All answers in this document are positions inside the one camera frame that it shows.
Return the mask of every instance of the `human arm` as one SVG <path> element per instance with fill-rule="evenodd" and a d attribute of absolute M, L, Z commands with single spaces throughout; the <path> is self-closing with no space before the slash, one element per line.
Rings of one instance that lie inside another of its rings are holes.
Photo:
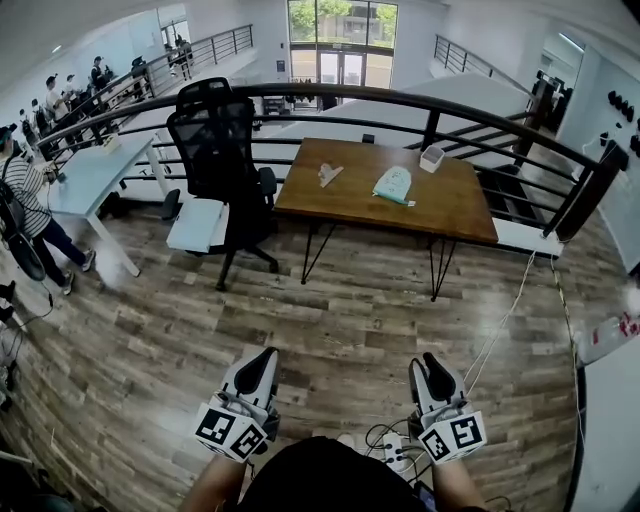
<path fill-rule="evenodd" d="M 216 455 L 191 487 L 179 512 L 214 512 L 225 502 L 236 505 L 246 468 L 246 463 Z"/>
<path fill-rule="evenodd" d="M 476 484 L 460 459 L 434 464 L 433 492 L 441 512 L 457 512 L 466 507 L 486 507 Z"/>

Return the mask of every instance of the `chair armrest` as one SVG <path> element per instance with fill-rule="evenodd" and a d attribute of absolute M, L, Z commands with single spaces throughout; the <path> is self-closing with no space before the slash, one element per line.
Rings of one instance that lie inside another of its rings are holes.
<path fill-rule="evenodd" d="M 271 167 L 260 167 L 258 169 L 258 173 L 260 174 L 260 187 L 262 189 L 262 193 L 265 196 L 272 196 L 278 190 L 278 185 L 276 182 L 276 175 L 273 174 L 273 170 Z"/>

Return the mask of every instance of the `wooden floor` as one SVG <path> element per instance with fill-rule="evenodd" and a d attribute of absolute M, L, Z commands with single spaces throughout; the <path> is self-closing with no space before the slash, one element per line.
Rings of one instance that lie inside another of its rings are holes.
<path fill-rule="evenodd" d="M 281 222 L 263 244 L 280 273 L 242 254 L 223 294 L 214 289 L 221 257 L 169 250 L 169 226 L 154 214 L 105 221 L 141 268 L 137 279 L 92 231 L 69 227 L 79 245 L 95 244 L 97 268 L 77 275 L 71 296 L 56 291 L 54 311 L 29 324 L 15 405 L 0 415 L 0 432 L 17 452 L 84 503 L 111 511 L 176 509 L 210 458 L 187 436 L 199 404 L 228 365 L 266 345 L 280 349 L 282 364 L 282 422 L 271 454 L 311 435 L 362 434 L 407 416 L 411 358 L 434 351 L 464 374 L 510 308 L 528 259 L 460 245 L 433 304 L 424 241 L 338 228 L 301 286 L 306 227 Z M 44 290 L 4 251 L 0 267 L 3 281 L 18 281 L 23 321 L 47 311 Z M 556 267 L 577 330 L 619 311 L 625 275 L 598 217 Z M 13 332 L 3 334 L 5 351 Z M 490 439 L 465 459 L 483 495 L 506 495 L 518 511 L 561 510 L 576 409 L 547 259 L 535 261 L 471 398 Z"/>

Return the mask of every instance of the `person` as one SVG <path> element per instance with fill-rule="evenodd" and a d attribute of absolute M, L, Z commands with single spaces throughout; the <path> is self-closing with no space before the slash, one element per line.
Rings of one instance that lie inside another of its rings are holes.
<path fill-rule="evenodd" d="M 67 93 L 63 93 L 63 96 L 60 96 L 55 91 L 56 87 L 56 77 L 50 76 L 47 78 L 47 89 L 49 92 L 47 93 L 47 107 L 49 110 L 52 110 L 54 113 L 54 122 L 55 128 L 54 131 L 64 130 L 70 126 L 75 124 L 75 114 L 70 114 L 69 108 L 67 107 L 66 101 L 69 99 Z M 67 141 L 67 146 L 73 146 L 74 144 L 78 144 L 82 142 L 82 134 L 80 132 L 76 134 L 66 135 L 64 140 Z M 77 147 L 72 147 L 72 151 L 75 153 L 78 151 Z"/>
<path fill-rule="evenodd" d="M 29 144 L 34 153 L 37 152 L 38 136 L 36 135 L 36 133 L 38 129 L 33 121 L 29 119 L 29 116 L 26 114 L 23 108 L 20 109 L 20 124 L 22 135 L 24 135 L 24 138 L 27 139 L 27 144 Z"/>
<path fill-rule="evenodd" d="M 71 109 L 76 109 L 80 105 L 80 94 L 82 89 L 76 84 L 74 77 L 76 75 L 67 75 L 67 83 L 64 86 L 64 92 L 69 98 Z"/>
<path fill-rule="evenodd" d="M 394 510 L 425 512 L 409 483 L 384 462 L 325 437 L 276 454 L 256 475 L 240 503 L 246 463 L 216 455 L 179 512 L 212 512 L 225 503 L 238 512 L 264 510 Z M 439 512 L 483 511 L 485 502 L 461 460 L 433 466 Z"/>
<path fill-rule="evenodd" d="M 53 260 L 45 241 L 57 247 L 83 272 L 91 269 L 96 253 L 92 249 L 82 252 L 73 245 L 69 235 L 53 220 L 51 212 L 45 210 L 39 203 L 36 194 L 43 184 L 43 175 L 19 156 L 12 157 L 12 148 L 11 129 L 7 126 L 0 127 L 0 165 L 3 171 L 6 169 L 4 182 L 24 209 L 22 231 L 27 238 L 31 239 L 33 249 L 40 258 L 47 275 L 62 288 L 65 295 L 69 295 L 74 274 L 73 272 L 63 274 Z"/>
<path fill-rule="evenodd" d="M 182 39 L 182 36 L 178 34 L 175 40 L 176 50 L 178 50 L 179 58 L 176 59 L 176 64 L 180 64 L 182 68 L 182 76 L 185 80 L 191 78 L 191 70 L 189 69 L 189 59 L 193 57 L 191 54 L 191 44 L 186 39 Z"/>
<path fill-rule="evenodd" d="M 96 91 L 101 91 L 107 86 L 107 79 L 100 69 L 100 63 L 102 62 L 102 57 L 99 55 L 93 59 L 93 67 L 91 68 L 91 83 L 96 88 Z"/>
<path fill-rule="evenodd" d="M 47 121 L 47 116 L 44 113 L 44 109 L 41 105 L 38 105 L 38 100 L 33 98 L 31 101 L 32 118 L 31 124 L 38 129 L 38 135 L 41 138 L 46 137 L 51 131 L 51 125 Z"/>
<path fill-rule="evenodd" d="M 56 123 L 59 123 L 60 121 L 62 121 L 62 118 L 64 116 L 66 116 L 69 113 L 69 109 L 67 108 L 67 104 L 66 104 L 66 100 L 67 95 L 66 93 L 64 94 L 64 96 L 60 96 L 60 94 L 58 94 L 55 91 L 56 88 L 56 77 L 55 76 L 50 76 L 49 78 L 47 78 L 47 98 L 46 98 L 46 105 L 47 108 L 53 112 L 53 116 L 54 116 L 54 121 Z"/>

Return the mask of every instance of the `mesh chair back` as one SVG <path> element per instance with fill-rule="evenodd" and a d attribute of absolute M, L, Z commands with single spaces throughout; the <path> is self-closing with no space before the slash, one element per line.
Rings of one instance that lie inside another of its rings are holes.
<path fill-rule="evenodd" d="M 221 90 L 226 93 L 231 92 L 231 86 L 223 76 L 189 84 L 180 89 L 176 101 L 176 110 L 182 110 L 195 104 L 206 103 L 211 98 L 211 94 L 221 92 Z"/>
<path fill-rule="evenodd" d="M 254 197 L 259 175 L 251 155 L 253 113 L 249 98 L 219 90 L 169 116 L 190 194 L 225 203 Z"/>

